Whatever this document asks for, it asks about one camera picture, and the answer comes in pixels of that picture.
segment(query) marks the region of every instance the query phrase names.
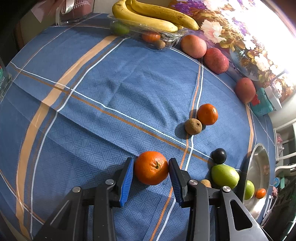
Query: banana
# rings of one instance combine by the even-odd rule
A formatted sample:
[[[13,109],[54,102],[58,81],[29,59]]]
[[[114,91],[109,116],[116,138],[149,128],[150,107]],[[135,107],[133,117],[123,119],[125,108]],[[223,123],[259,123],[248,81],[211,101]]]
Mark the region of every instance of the banana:
[[[181,29],[183,29],[184,27],[183,26],[181,26],[181,25],[178,25],[178,24],[175,24],[176,26],[177,26],[177,28],[178,28],[178,30],[181,30]]]
[[[130,4],[126,4],[126,7],[128,10],[130,10],[131,12],[135,13],[135,14],[138,14],[135,10],[133,10],[133,8],[131,7]]]
[[[166,7],[141,3],[137,0],[131,0],[131,2],[131,7],[133,10],[144,16],[170,21],[193,30],[199,29],[197,22],[184,13]]]
[[[178,30],[177,26],[168,21],[145,17],[131,12],[126,7],[126,0],[116,2],[112,7],[112,13],[114,17],[126,20],[126,23],[130,25],[138,26],[138,24],[143,24],[165,32],[176,32]]]

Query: plaid tablecloth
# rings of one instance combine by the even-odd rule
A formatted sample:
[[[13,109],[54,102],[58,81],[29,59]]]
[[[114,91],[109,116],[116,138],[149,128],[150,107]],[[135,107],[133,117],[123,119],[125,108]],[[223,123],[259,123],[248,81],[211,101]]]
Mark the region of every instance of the plaid tablecloth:
[[[147,150],[175,157],[197,180],[210,178],[209,156],[219,147],[238,170],[259,142],[275,162],[269,117],[257,118],[238,100],[227,74],[216,76],[178,49],[158,52],[112,36],[108,26],[99,14],[49,27],[8,65],[0,209],[29,240],[72,187],[95,187]],[[218,121],[186,139],[183,123],[204,103],[217,108]],[[117,239],[184,240],[188,215],[169,177],[156,186],[134,178],[127,203],[115,209]]]

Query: metal bowl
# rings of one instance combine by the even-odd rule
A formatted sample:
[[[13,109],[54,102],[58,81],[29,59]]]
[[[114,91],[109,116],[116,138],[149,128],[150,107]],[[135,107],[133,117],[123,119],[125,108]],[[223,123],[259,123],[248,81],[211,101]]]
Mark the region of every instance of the metal bowl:
[[[255,194],[256,191],[261,188],[264,188],[266,191],[268,191],[270,175],[268,155],[265,147],[261,143],[258,143],[254,147],[252,154],[249,158],[249,162],[247,163],[247,170],[244,171],[246,177],[242,180],[244,181],[244,189],[242,189],[244,190],[244,192],[243,195],[241,195],[241,200],[245,207],[248,209],[248,211],[251,213],[251,215],[255,219],[257,219],[260,215],[260,212],[263,209],[267,195],[265,195],[265,197],[262,199],[257,199]],[[255,186],[255,194],[249,200],[244,199],[247,180],[250,180]]]

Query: orange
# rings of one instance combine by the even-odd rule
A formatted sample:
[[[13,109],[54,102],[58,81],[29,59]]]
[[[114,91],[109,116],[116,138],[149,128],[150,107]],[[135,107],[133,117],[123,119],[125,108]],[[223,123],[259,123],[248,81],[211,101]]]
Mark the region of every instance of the orange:
[[[258,199],[261,199],[261,198],[264,198],[265,194],[266,194],[266,190],[264,188],[261,188],[256,192],[256,197]]]
[[[160,39],[160,34],[157,32],[145,31],[142,34],[142,39],[147,43],[153,43]]]
[[[197,111],[197,118],[203,125],[210,126],[218,120],[218,111],[211,104],[203,104]]]
[[[134,173],[146,185],[157,185],[168,176],[168,162],[157,151],[145,151],[136,159]]]

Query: peach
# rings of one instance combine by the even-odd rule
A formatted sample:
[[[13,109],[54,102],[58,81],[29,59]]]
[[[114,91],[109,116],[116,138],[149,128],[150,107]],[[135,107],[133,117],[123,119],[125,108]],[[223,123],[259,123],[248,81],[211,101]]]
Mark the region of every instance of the peach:
[[[207,51],[207,44],[203,39],[189,34],[181,39],[181,49],[192,58],[201,58]]]
[[[237,82],[234,88],[234,91],[237,97],[240,99],[240,101],[243,102],[244,104],[251,102],[256,94],[256,89],[252,80],[246,77],[241,78]]]
[[[203,58],[206,66],[215,74],[222,74],[228,70],[229,60],[220,49],[209,48]]]

